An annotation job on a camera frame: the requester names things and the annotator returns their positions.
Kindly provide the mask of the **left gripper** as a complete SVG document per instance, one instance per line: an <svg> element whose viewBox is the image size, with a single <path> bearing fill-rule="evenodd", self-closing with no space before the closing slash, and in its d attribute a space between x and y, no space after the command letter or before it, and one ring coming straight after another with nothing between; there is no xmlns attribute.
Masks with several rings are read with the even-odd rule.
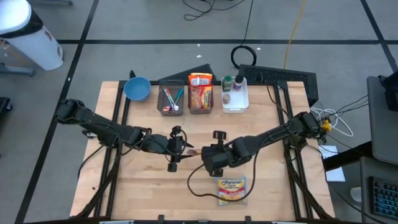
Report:
<svg viewBox="0 0 398 224"><path fill-rule="evenodd" d="M182 128L180 126L174 126L172 132L170 133L170 139L168 144L168 150L170 151L170 162L168 164L168 172L176 172L177 164L183 159L188 159L193 157L192 155L182 155L183 154L183 137L180 135L182 133ZM190 143L184 142L185 147L193 148Z"/></svg>

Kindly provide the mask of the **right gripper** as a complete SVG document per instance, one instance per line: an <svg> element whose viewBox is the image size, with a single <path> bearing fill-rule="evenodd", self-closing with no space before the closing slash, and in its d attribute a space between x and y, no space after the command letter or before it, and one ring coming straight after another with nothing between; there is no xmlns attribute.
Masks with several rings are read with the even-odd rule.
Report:
<svg viewBox="0 0 398 224"><path fill-rule="evenodd" d="M211 177L222 177L223 168L229 166L229 160L232 157L232 146L231 143L224 143L226 140L224 131L213 131L213 138L218 142L210 146L203 146L201 159Z"/></svg>

